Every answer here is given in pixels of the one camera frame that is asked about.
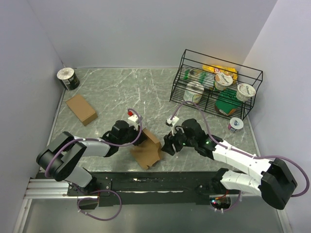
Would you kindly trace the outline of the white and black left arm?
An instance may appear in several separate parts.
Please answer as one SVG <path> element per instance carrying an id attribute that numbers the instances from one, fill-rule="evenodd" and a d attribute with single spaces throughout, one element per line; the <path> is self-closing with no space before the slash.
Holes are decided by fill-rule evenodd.
<path id="1" fill-rule="evenodd" d="M 37 156 L 36 162 L 45 170 L 47 178 L 74 183 L 85 195 L 91 195 L 96 189 L 96 178 L 77 166 L 80 159 L 83 156 L 110 157 L 120 147 L 138 146 L 145 140 L 142 129 L 141 118 L 133 115 L 127 121 L 116 121 L 100 138 L 80 138 L 64 131 Z"/>

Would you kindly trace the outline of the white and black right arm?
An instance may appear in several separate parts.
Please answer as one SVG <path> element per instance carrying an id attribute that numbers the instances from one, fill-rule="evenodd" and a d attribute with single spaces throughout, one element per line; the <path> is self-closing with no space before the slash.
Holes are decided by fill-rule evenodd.
<path id="1" fill-rule="evenodd" d="M 208 135 L 196 119 L 185 120 L 178 125 L 179 118 L 169 117 L 166 125 L 171 131 L 164 136 L 162 151 L 174 155 L 184 147 L 194 148 L 203 157 L 228 164 L 237 171 L 221 168 L 213 180 L 213 190 L 240 190 L 262 197 L 270 206 L 283 210 L 297 187 L 286 163 L 275 158 L 258 159 L 255 155 L 238 150 L 221 138 Z"/>

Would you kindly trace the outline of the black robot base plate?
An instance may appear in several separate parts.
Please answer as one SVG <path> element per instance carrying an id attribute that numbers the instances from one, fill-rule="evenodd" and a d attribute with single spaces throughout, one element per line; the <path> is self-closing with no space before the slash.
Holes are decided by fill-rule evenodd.
<path id="1" fill-rule="evenodd" d="M 69 197 L 94 197 L 100 207 L 128 204 L 195 203 L 209 205 L 211 196 L 238 194 L 216 181 L 216 172 L 93 172 L 96 184 L 91 192 L 67 188 Z"/>

